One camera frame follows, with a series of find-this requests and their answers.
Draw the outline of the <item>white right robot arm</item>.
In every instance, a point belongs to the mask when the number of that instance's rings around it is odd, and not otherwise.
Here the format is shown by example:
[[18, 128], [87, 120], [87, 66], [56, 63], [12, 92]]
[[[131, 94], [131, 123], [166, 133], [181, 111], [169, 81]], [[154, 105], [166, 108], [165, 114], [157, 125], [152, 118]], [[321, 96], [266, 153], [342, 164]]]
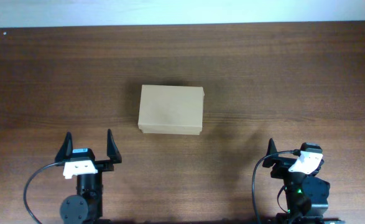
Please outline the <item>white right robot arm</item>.
[[330, 183], [316, 176], [323, 163], [323, 150], [317, 144], [305, 142], [300, 149], [282, 152], [277, 150], [273, 139], [269, 140], [262, 166], [272, 168], [272, 178], [283, 180], [278, 194], [285, 193], [287, 209], [267, 223], [344, 223], [323, 216], [329, 208], [330, 194]]

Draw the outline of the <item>brown cardboard box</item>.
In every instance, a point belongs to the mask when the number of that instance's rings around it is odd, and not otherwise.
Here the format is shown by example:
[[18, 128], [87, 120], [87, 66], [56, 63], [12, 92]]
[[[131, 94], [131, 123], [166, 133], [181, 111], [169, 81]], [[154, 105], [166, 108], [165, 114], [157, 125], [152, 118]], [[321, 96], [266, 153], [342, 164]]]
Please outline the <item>brown cardboard box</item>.
[[146, 134], [199, 135], [204, 97], [201, 86], [142, 85], [138, 127]]

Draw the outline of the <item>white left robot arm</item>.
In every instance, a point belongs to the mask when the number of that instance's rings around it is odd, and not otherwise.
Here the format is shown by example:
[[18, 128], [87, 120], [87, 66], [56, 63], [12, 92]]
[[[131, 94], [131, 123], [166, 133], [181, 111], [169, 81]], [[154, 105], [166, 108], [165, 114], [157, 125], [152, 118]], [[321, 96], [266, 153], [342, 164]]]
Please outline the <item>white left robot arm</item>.
[[109, 224], [103, 219], [103, 173], [114, 171], [114, 165], [122, 163], [122, 157], [109, 129], [107, 132], [107, 160], [97, 161], [90, 148], [75, 149], [72, 134], [65, 140], [55, 156], [55, 163], [63, 167], [66, 179], [77, 177], [76, 194], [68, 196], [60, 206], [64, 223]]

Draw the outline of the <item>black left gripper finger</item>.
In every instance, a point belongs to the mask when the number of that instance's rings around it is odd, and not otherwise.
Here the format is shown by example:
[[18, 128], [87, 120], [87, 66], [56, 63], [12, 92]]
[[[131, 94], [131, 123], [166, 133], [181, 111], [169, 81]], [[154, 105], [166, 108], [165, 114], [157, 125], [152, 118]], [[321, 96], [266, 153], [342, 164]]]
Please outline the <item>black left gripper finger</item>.
[[71, 157], [73, 150], [73, 142], [72, 142], [72, 134], [70, 132], [66, 133], [65, 139], [63, 144], [58, 151], [57, 155], [55, 156], [55, 162], [65, 162], [69, 160]]
[[122, 157], [119, 152], [119, 149], [116, 146], [116, 143], [113, 138], [112, 131], [108, 129], [107, 132], [107, 149], [106, 149], [107, 156], [113, 163], [122, 163]]

